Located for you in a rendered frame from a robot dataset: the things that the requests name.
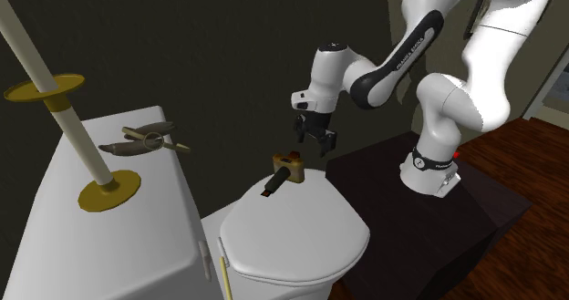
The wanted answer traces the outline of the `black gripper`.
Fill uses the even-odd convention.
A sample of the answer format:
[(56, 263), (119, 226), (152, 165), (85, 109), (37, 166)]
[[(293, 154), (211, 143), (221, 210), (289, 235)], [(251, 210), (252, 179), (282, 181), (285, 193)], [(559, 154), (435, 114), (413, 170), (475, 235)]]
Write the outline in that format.
[(305, 111), (295, 118), (294, 131), (298, 143), (303, 143), (305, 134), (319, 136), (317, 139), (320, 145), (320, 156), (324, 157), (329, 151), (336, 148), (337, 133), (328, 130), (331, 120), (331, 113), (318, 113)]

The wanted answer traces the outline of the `black stick with orange tip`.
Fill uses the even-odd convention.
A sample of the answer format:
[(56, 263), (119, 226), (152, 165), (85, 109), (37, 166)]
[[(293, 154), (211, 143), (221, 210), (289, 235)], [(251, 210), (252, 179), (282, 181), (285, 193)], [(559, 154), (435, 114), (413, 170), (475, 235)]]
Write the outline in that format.
[(271, 194), (275, 193), (279, 187), (285, 181), (287, 181), (290, 175), (291, 172), (287, 167), (280, 167), (264, 185), (264, 190), (262, 191), (261, 195), (264, 197), (269, 197)]

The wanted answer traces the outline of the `white toilet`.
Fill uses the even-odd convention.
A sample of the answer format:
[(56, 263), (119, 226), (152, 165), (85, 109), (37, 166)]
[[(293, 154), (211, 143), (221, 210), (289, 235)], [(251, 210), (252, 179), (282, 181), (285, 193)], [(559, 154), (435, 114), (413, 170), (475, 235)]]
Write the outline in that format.
[(37, 190), (3, 300), (326, 300), (370, 232), (318, 170), (269, 197), (264, 182), (201, 217), (176, 154), (105, 159), (139, 174), (136, 194), (104, 212), (78, 195), (87, 168), (62, 139)]

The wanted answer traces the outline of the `dark robot stand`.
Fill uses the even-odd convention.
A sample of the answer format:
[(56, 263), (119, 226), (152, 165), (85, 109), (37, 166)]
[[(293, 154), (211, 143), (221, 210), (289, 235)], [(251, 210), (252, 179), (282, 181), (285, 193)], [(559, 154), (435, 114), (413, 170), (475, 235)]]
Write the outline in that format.
[(326, 165), (327, 179), (370, 230), (367, 250), (344, 277), (356, 300), (440, 300), (532, 205), (465, 161), (445, 197), (414, 192), (399, 165), (418, 139), (409, 131)]

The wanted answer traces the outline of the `thin yellow rod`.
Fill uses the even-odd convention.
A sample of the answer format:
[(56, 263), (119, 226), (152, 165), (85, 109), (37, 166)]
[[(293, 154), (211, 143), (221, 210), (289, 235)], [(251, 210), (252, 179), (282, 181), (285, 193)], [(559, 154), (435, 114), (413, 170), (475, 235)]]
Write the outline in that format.
[(222, 280), (223, 280), (223, 285), (224, 285), (224, 290), (225, 290), (225, 294), (226, 294), (226, 300), (233, 300), (233, 294), (232, 294), (232, 289), (231, 289), (231, 285), (230, 285), (230, 281), (229, 281), (229, 276), (227, 273), (227, 263), (225, 261), (224, 256), (220, 256), (220, 267), (221, 267), (221, 271), (222, 271)]

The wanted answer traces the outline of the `white pole gold disc stand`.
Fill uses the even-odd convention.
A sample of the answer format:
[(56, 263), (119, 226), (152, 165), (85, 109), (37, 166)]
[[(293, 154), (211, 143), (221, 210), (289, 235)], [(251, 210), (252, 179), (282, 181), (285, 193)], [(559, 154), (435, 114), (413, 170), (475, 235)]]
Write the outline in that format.
[(0, 34), (30, 77), (9, 88), (4, 98), (43, 102), (93, 177), (78, 195), (79, 207), (86, 212), (104, 212), (134, 196), (141, 185), (139, 174), (109, 169), (67, 98), (86, 79), (73, 73), (51, 74), (8, 0), (0, 0)]

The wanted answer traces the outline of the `white framed glass door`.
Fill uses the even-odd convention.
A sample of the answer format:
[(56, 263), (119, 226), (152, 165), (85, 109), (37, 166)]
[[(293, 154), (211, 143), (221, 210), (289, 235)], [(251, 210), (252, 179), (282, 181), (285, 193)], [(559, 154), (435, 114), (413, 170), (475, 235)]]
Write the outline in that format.
[(569, 43), (565, 46), (562, 55), (556, 60), (553, 68), (548, 73), (546, 79), (542, 85), (538, 88), (538, 91), (533, 96), (531, 102), (526, 107), (522, 114), (522, 118), (530, 120), (534, 118), (540, 108), (543, 106), (543, 99), (550, 92), (554, 85), (554, 82), (560, 77), (564, 68), (569, 64)]

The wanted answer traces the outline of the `dark brown handled shears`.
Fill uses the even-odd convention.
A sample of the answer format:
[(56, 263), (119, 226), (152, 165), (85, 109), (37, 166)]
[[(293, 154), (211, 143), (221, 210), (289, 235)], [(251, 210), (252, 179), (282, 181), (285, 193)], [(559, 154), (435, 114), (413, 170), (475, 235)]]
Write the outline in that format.
[(121, 131), (126, 142), (98, 145), (98, 148), (106, 153), (122, 157), (142, 155), (160, 149), (190, 153), (191, 149), (188, 146), (169, 143), (165, 140), (165, 137), (170, 135), (175, 128), (175, 124), (170, 121), (146, 124), (135, 129), (123, 127)]

